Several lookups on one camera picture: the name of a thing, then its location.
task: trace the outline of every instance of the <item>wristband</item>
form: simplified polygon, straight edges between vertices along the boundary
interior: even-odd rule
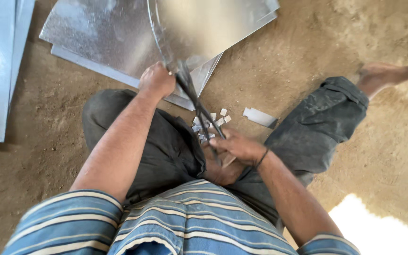
[[[269,148],[267,148],[267,150],[265,151],[264,155],[262,156],[261,160],[259,160],[258,164],[256,164],[256,170],[258,169],[258,167],[261,165],[262,160],[264,160],[265,156],[267,156],[267,153],[270,151]]]

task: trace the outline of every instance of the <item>sunlight patch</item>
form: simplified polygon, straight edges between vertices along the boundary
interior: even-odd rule
[[[346,196],[329,214],[361,254],[408,254],[408,226],[394,217],[370,213],[354,194]]]

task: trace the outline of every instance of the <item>man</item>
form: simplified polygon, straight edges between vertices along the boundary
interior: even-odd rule
[[[404,81],[408,66],[381,63],[365,65],[357,85],[328,78],[264,145],[235,130],[212,139],[238,158],[221,169],[182,119],[156,110],[175,87],[159,62],[138,94],[105,90],[86,103],[89,158],[69,192],[22,217],[4,254],[359,254],[305,187],[369,100]]]

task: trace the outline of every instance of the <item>right arm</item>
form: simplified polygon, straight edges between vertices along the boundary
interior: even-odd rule
[[[225,129],[227,140],[214,138],[210,144],[257,165],[267,148],[235,130]],[[261,161],[258,171],[272,196],[276,210],[297,245],[303,246],[320,233],[342,237],[341,231],[319,202],[310,194],[272,151]]]

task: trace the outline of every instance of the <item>dark pants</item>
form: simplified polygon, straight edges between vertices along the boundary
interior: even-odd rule
[[[134,96],[136,93],[130,90],[108,89],[89,99],[82,117],[90,150]],[[265,145],[306,187],[314,174],[328,169],[336,146],[350,139],[366,116],[368,104],[365,94],[346,78],[328,78],[284,119]],[[204,171],[204,153],[192,129],[180,117],[157,109],[126,204],[199,179]],[[256,169],[247,167],[234,184],[225,188],[277,223],[274,202]]]

